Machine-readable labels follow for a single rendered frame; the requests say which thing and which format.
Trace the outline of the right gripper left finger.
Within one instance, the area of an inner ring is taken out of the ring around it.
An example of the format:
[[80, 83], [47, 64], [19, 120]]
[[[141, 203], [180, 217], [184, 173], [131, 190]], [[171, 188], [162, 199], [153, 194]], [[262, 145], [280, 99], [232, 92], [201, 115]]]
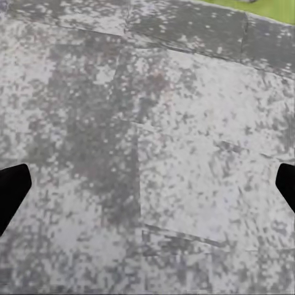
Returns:
[[0, 170], [0, 237], [32, 186], [27, 164]]

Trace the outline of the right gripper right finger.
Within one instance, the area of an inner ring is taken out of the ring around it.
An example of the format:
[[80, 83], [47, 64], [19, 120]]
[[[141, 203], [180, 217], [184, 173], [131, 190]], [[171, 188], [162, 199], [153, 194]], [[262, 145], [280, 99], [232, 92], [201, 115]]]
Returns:
[[275, 184], [295, 213], [295, 166], [282, 163]]

